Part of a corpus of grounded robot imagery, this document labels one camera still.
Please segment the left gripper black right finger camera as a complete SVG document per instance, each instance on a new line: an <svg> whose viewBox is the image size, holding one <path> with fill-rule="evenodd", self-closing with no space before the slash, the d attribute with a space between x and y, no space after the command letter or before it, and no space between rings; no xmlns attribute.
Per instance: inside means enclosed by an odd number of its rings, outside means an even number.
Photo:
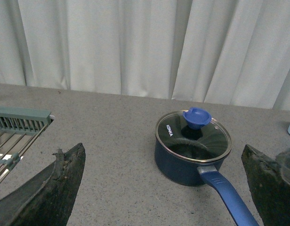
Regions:
<svg viewBox="0 0 290 226"><path fill-rule="evenodd" d="M272 159L245 145L242 163L263 224L290 226L290 150Z"/></svg>

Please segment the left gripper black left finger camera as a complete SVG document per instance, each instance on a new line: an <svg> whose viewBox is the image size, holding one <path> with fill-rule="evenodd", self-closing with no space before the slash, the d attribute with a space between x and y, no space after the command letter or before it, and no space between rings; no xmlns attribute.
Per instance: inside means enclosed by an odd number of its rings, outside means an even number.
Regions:
<svg viewBox="0 0 290 226"><path fill-rule="evenodd" d="M0 200L0 226L65 226L81 184L86 153L82 143Z"/></svg>

